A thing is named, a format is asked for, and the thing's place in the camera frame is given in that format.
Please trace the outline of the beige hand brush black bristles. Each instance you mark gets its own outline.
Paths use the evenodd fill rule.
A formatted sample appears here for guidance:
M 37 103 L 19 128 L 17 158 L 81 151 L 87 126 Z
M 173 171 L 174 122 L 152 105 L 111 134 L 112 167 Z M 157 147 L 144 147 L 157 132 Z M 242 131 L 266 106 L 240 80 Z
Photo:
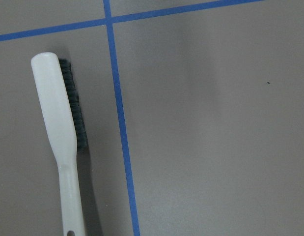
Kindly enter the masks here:
M 71 64 L 55 53 L 31 59 L 39 102 L 59 176 L 63 234 L 84 236 L 77 150 L 87 144 L 79 95 Z

